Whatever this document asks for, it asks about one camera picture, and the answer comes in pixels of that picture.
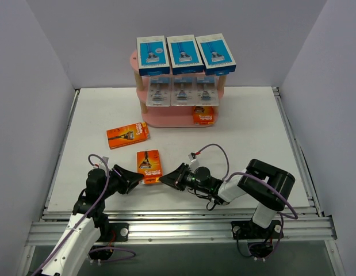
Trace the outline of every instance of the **cardboard box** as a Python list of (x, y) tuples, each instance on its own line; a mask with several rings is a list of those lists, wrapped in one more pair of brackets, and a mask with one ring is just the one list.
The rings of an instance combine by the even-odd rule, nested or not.
[(222, 33), (197, 36), (196, 41), (205, 64), (206, 75), (220, 76), (235, 71), (235, 60)]
[(194, 106), (193, 123), (195, 125), (213, 125), (215, 111), (212, 106)]
[(170, 73), (164, 36), (137, 37), (138, 70), (141, 76)]
[(106, 131), (110, 149), (146, 141), (150, 133), (145, 122), (122, 126)]
[(144, 175), (144, 184), (159, 182), (159, 178), (162, 176), (162, 168), (157, 149), (137, 152), (137, 172)]
[(204, 64), (194, 35), (169, 36), (166, 40), (173, 75), (203, 72)]

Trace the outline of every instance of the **screw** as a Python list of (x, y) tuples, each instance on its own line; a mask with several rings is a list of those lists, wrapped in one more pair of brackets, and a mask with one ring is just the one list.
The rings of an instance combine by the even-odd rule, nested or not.
[(239, 226), (234, 226), (233, 227), (233, 232), (235, 233), (235, 234), (239, 234), (240, 233), (240, 227)]
[(126, 228), (121, 228), (120, 229), (120, 236), (126, 237), (127, 234), (128, 234), (128, 229), (126, 229)]
[(276, 233), (280, 233), (280, 230), (281, 230), (281, 226), (280, 225), (276, 225), (275, 226), (275, 232)]

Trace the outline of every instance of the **pink display stand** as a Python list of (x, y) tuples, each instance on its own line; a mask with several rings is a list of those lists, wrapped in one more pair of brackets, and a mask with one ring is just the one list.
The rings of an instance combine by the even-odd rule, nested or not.
[[(210, 125), (195, 125), (193, 124), (193, 108), (192, 106), (168, 106), (168, 107), (150, 107), (146, 106), (146, 98), (148, 91), (149, 77), (142, 77), (138, 71), (137, 50), (133, 52), (130, 58), (131, 66), (134, 70), (136, 79), (137, 96), (141, 105), (141, 113), (143, 120), (152, 127), (208, 127)], [(184, 74), (184, 76), (200, 76), (204, 73)], [(217, 92), (219, 99), (224, 95), (224, 85), (226, 75), (220, 76), (217, 82)], [(219, 116), (219, 107), (214, 106), (215, 122)]]

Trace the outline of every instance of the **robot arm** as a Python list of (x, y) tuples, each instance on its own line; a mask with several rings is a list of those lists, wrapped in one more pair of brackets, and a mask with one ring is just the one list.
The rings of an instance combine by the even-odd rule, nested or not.
[(112, 234), (113, 227), (103, 213), (105, 200), (115, 192), (128, 194), (144, 176), (118, 165), (109, 170), (107, 162), (100, 160), (104, 166), (97, 165), (89, 171), (86, 188), (74, 205), (64, 234), (32, 276), (77, 275), (93, 244), (97, 240), (108, 240)]
[(208, 210), (249, 194), (259, 201), (251, 220), (262, 228), (269, 227), (277, 212), (284, 209), (295, 182), (290, 173), (257, 159), (248, 164), (245, 172), (234, 173), (223, 181), (212, 177), (208, 168), (200, 167), (195, 154), (189, 157), (190, 165), (182, 163), (160, 181), (180, 191), (188, 187), (198, 197), (213, 202)]

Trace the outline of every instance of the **clear plastic package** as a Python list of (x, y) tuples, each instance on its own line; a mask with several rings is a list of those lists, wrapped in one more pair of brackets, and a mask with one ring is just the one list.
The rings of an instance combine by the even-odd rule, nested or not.
[(191, 76), (176, 76), (173, 79), (171, 105), (196, 105), (194, 78)]
[(219, 95), (213, 76), (198, 76), (196, 80), (196, 104), (198, 106), (218, 106)]
[(170, 106), (170, 78), (154, 76), (150, 78), (147, 106)]

